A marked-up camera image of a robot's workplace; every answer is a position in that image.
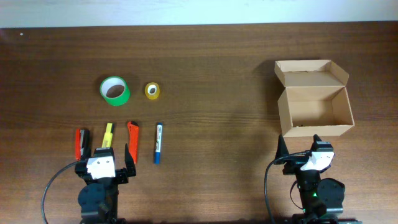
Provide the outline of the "red black stapler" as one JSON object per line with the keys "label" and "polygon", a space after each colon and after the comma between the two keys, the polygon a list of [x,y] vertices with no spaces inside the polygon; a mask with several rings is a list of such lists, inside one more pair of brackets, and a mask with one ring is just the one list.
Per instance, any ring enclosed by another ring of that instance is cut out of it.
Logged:
{"label": "red black stapler", "polygon": [[90,148],[90,131],[87,129],[77,129],[75,131],[75,159],[81,160],[81,150]]}

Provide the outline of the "yellow highlighter marker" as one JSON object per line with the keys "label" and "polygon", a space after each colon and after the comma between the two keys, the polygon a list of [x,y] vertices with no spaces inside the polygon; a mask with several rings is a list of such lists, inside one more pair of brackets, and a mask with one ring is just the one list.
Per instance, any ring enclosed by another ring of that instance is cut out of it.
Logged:
{"label": "yellow highlighter marker", "polygon": [[113,123],[108,123],[106,125],[106,130],[103,136],[103,142],[101,147],[111,147],[112,139],[113,139]]}

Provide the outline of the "brown cardboard box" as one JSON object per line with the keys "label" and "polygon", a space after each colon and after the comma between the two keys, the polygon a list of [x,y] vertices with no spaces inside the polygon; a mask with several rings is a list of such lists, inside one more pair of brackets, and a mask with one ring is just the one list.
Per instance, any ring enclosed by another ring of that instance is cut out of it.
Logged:
{"label": "brown cardboard box", "polygon": [[278,109],[283,137],[341,136],[355,126],[349,73],[332,60],[278,60],[284,86]]}

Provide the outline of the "orange utility knife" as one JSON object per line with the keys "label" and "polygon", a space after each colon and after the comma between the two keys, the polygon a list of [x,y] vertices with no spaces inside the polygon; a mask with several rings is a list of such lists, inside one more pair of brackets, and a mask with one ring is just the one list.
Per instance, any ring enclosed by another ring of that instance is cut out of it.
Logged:
{"label": "orange utility knife", "polygon": [[139,125],[135,121],[130,121],[127,128],[129,131],[129,153],[136,163],[139,146]]}

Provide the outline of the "blue whiteboard marker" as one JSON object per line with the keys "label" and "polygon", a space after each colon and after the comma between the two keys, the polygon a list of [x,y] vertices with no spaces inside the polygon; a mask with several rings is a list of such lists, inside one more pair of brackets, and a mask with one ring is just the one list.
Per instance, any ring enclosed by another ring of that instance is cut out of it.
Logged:
{"label": "blue whiteboard marker", "polygon": [[163,130],[162,123],[158,123],[156,129],[156,143],[155,143],[155,157],[154,157],[154,164],[156,165],[160,164],[161,147],[162,147],[162,130]]}

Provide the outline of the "green tape roll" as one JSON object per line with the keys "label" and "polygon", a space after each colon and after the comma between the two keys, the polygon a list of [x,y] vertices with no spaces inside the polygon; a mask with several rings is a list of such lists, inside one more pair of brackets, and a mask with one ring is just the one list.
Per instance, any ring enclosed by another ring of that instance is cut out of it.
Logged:
{"label": "green tape roll", "polygon": [[[108,91],[116,86],[122,86],[122,92],[115,97],[108,96]],[[111,76],[105,78],[100,85],[99,92],[104,100],[111,106],[121,106],[125,104],[131,95],[130,89],[125,80],[118,76]]]}

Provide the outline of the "small yellow tape roll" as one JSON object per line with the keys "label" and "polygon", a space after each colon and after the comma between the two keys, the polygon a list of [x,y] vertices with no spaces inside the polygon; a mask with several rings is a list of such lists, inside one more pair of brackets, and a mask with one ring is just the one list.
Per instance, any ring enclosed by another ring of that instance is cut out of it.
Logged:
{"label": "small yellow tape roll", "polygon": [[150,82],[146,85],[144,93],[150,100],[156,100],[160,95],[160,87],[156,82]]}

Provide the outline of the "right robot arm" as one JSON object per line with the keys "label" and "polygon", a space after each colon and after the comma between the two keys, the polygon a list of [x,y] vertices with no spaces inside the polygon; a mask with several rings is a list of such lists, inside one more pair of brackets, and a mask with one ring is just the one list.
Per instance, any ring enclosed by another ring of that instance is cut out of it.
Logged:
{"label": "right robot arm", "polygon": [[292,223],[338,223],[343,213],[345,185],[332,178],[322,179],[320,174],[330,168],[335,156],[333,146],[313,136],[308,151],[289,153],[284,137],[279,136],[274,164],[284,165],[284,175],[294,175],[298,188],[302,214],[292,215]]}

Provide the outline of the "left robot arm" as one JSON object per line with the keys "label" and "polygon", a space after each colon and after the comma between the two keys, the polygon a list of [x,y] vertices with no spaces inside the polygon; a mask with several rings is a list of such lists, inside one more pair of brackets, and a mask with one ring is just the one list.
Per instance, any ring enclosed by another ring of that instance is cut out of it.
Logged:
{"label": "left robot arm", "polygon": [[122,169],[115,168],[112,147],[97,148],[93,156],[82,158],[75,166],[75,173],[86,186],[78,195],[81,207],[81,223],[126,223],[118,217],[119,186],[127,184],[130,177],[136,176],[135,161],[125,145]]}

